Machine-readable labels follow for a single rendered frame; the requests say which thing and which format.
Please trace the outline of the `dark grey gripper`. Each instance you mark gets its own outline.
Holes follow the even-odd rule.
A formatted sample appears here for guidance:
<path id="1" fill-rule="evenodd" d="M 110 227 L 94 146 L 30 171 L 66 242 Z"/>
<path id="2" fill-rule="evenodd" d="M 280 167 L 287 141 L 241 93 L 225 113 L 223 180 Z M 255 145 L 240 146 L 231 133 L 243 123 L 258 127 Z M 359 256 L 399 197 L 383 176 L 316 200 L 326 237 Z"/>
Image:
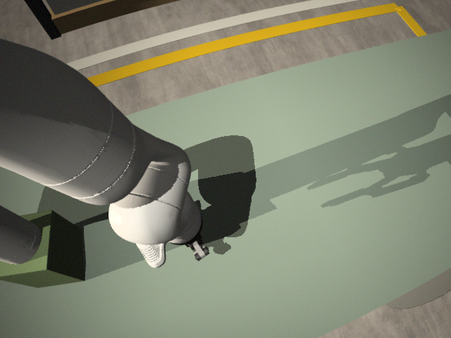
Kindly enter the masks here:
<path id="1" fill-rule="evenodd" d="M 195 259 L 200 261 L 203 257 L 207 256 L 209 254 L 209 250 L 206 246 L 202 246 L 202 236 L 200 235 L 200 232 L 202 230 L 202 224 L 201 223 L 200 229 L 198 233 L 188 242 L 182 243 L 182 244 L 175 244 L 175 245 L 185 245 L 186 247 L 190 247 L 192 250 L 196 250 L 194 252 Z"/>

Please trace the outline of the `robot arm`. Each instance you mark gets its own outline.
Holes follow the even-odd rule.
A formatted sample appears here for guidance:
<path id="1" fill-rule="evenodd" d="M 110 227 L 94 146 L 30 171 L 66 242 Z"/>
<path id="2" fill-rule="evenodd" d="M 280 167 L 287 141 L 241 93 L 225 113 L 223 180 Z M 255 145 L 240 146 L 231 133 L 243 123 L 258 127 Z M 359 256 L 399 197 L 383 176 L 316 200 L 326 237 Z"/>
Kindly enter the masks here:
<path id="1" fill-rule="evenodd" d="M 202 223 L 187 191 L 184 150 L 133 125 L 76 69 L 5 39 L 0 166 L 86 203 L 110 204 L 115 233 L 136 243 L 153 268 L 166 262 L 166 242 L 190 241 Z M 0 206 L 0 261 L 25 263 L 40 242 L 38 226 Z"/>

